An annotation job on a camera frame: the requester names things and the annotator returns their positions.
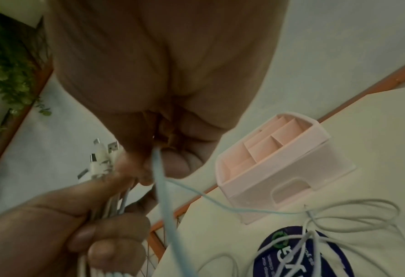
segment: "round label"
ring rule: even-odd
[[[301,226],[290,226],[279,229],[269,235],[263,243],[260,245],[259,250],[265,247],[266,245],[270,244],[273,240],[286,236],[286,235],[301,235],[302,234],[302,227]],[[321,232],[318,234],[322,237],[326,237]],[[273,277],[275,272],[277,271],[277,267],[283,260],[283,258],[288,255],[292,249],[294,249],[295,245],[297,245],[300,239],[290,239],[282,241],[267,251],[263,252],[259,257],[257,257],[254,261],[253,267],[253,277]],[[354,277],[353,270],[348,262],[347,257],[342,252],[341,248],[334,243],[328,242],[327,245],[330,247],[331,250],[336,254],[337,257],[340,259],[340,266],[339,271],[343,273],[341,276],[347,277]],[[298,251],[291,261],[285,264],[281,276],[285,276],[295,265],[295,262],[298,260],[300,256],[300,251]],[[314,265],[314,257],[313,257],[313,241],[307,240],[306,242],[306,252],[301,262],[300,270],[297,271],[294,277],[311,277]],[[334,268],[332,268],[329,262],[321,255],[321,276],[322,277],[340,277],[336,275]]]

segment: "pink organizer box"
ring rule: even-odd
[[[218,156],[218,186],[234,207],[277,210],[355,169],[330,139],[312,118],[276,115]],[[240,214],[245,224],[263,216]]]

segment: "table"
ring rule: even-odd
[[[345,199],[389,199],[402,208],[398,223],[405,229],[405,88],[368,95],[322,125],[358,168],[283,210],[297,211],[303,205],[317,207]],[[209,195],[228,203],[219,188]],[[345,213],[355,209],[346,208]],[[279,228],[301,225],[305,218],[305,215],[268,215],[243,225],[236,215],[199,199],[190,206],[178,231],[195,267],[217,253],[229,252],[237,257],[242,271],[264,238]],[[332,236],[357,243],[357,249],[379,261],[394,276],[405,276],[405,244],[394,232],[378,230]],[[356,276],[383,276],[355,254],[344,252]],[[180,276],[173,259],[169,247],[153,276]],[[210,268],[205,276],[231,276],[228,262],[217,262]]]

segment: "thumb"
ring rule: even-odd
[[[71,216],[82,216],[99,207],[110,197],[125,191],[134,179],[118,172],[101,178],[52,191],[33,199],[29,205],[49,208]]]

